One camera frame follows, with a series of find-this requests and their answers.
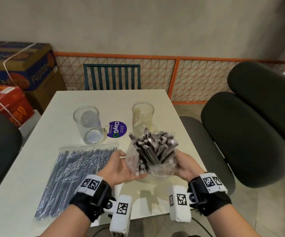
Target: blue and brown cardboard box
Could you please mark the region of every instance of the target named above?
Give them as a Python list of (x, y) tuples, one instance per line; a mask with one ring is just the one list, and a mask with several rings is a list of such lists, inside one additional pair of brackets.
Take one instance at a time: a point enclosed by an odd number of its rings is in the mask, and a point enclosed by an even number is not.
[(34, 91), (56, 69), (52, 47), (48, 43), (36, 43), (32, 47), (3, 62), (33, 43), (0, 42), (0, 84), (16, 85), (24, 91)]
[(56, 91), (66, 90), (50, 44), (36, 43), (6, 62), (10, 56), (31, 45), (28, 42), (0, 41), (0, 84), (17, 85), (31, 106), (41, 114), (45, 111)]

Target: white table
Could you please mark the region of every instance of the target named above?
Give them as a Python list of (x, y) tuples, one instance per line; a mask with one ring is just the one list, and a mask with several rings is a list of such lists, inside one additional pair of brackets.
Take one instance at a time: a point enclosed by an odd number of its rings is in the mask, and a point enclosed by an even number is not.
[[(118, 141), (120, 149), (126, 151), (132, 126), (131, 108), (139, 101), (153, 104), (154, 130), (174, 133), (178, 149), (193, 156), (205, 168), (164, 90), (58, 91), (0, 185), (0, 237), (39, 236), (52, 222), (38, 223), (34, 215), (58, 156), (58, 148), (84, 144), (72, 118), (76, 108), (96, 106), (103, 127), (111, 121), (124, 122), (127, 133), (117, 139), (107, 138), (104, 143)], [(168, 187), (172, 184), (187, 186), (186, 181), (176, 176), (147, 177), (118, 185), (115, 191), (117, 195), (132, 196), (131, 219), (137, 219), (168, 213)], [(99, 224), (108, 221), (102, 216)]]

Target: red box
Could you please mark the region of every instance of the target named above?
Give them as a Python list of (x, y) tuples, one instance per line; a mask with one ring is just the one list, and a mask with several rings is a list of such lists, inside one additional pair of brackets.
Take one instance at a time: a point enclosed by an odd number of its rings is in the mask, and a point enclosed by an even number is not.
[(0, 113), (20, 127), (34, 114), (34, 110), (19, 87), (0, 85)]

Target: gray wall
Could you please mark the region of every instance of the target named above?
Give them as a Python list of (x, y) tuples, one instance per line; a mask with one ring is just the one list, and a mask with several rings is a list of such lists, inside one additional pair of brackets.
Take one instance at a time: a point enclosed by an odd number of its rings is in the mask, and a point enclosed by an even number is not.
[(285, 0), (0, 0), (0, 40), (68, 52), (278, 59)]

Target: person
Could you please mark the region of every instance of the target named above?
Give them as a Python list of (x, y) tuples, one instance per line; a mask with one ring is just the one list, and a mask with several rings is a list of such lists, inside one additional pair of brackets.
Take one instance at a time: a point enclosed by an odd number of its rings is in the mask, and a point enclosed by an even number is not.
[[(107, 165), (97, 173), (103, 177), (111, 188), (117, 184), (144, 178), (146, 175), (131, 175), (124, 157), (126, 154), (117, 150), (109, 159)], [(176, 152), (180, 165), (176, 176), (190, 182), (205, 171), (190, 155)], [(226, 204), (207, 216), (207, 219), (217, 237), (255, 237), (258, 235), (249, 223), (236, 211), (231, 204)], [(78, 207), (70, 204), (58, 218), (42, 233), (40, 237), (84, 237), (91, 222)]]

